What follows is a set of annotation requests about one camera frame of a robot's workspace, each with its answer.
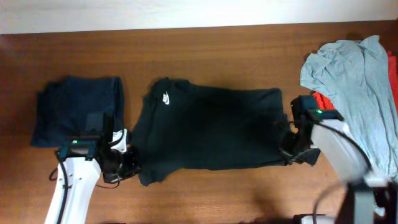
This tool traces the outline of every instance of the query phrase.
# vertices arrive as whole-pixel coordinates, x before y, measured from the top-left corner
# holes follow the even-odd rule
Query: white logo on shirt
[[[164,102],[166,105],[169,105],[169,104],[170,104],[169,94],[167,94],[167,91],[166,91],[166,93],[163,93],[163,102]]]

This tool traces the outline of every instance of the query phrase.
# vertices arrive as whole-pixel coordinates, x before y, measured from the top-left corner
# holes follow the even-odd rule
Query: white background
[[[0,34],[397,17],[398,0],[0,0]]]

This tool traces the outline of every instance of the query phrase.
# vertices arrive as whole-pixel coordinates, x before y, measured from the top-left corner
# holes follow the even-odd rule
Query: wooden table
[[[121,77],[128,128],[160,77],[230,89],[279,87],[292,118],[290,101],[309,92],[299,85],[308,54],[327,42],[373,34],[396,51],[397,30],[397,22],[381,21],[0,35],[0,221],[45,220],[55,188],[47,178],[57,162],[53,149],[33,148],[29,141],[36,93],[50,81]],[[324,156],[314,167],[179,170],[149,187],[133,177],[118,189],[96,188],[86,222],[266,222],[312,212],[318,194],[336,181]],[[325,200],[320,213],[336,213],[342,195],[340,190]]]

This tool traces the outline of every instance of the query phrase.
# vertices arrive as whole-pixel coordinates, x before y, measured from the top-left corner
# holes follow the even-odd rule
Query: red cloth
[[[396,111],[398,112],[398,76],[397,76],[397,57],[392,56],[390,51],[388,54],[388,77],[390,79],[390,85],[392,90],[392,96],[396,104]]]
[[[319,109],[321,109],[321,110],[334,110],[335,109],[335,107],[333,106],[331,101],[327,97],[320,94],[319,92],[315,92],[312,96],[315,98],[315,101],[317,101]]]

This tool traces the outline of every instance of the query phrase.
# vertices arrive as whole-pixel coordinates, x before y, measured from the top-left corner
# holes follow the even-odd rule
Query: pile of clothes
[[[325,44],[304,63],[300,84],[320,108],[336,108],[371,162],[398,180],[396,57],[374,35]]]

